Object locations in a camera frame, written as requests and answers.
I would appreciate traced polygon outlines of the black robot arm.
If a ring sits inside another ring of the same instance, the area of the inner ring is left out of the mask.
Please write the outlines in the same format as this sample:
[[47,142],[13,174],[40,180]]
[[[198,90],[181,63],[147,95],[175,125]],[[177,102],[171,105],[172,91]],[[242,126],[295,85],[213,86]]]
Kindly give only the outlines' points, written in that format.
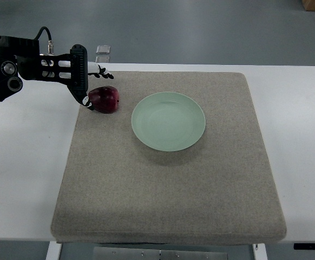
[[86,50],[80,45],[54,55],[47,27],[41,27],[33,39],[0,35],[0,102],[21,91],[24,80],[61,83],[80,101],[86,94],[86,63]]

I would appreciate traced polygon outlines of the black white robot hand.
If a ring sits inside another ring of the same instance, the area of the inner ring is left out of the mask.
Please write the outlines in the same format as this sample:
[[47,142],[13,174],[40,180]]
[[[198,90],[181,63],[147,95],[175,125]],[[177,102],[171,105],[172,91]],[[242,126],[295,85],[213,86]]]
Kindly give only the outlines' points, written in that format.
[[75,100],[93,111],[94,106],[88,96],[88,54],[84,46],[74,45],[70,50],[71,83],[67,85]]

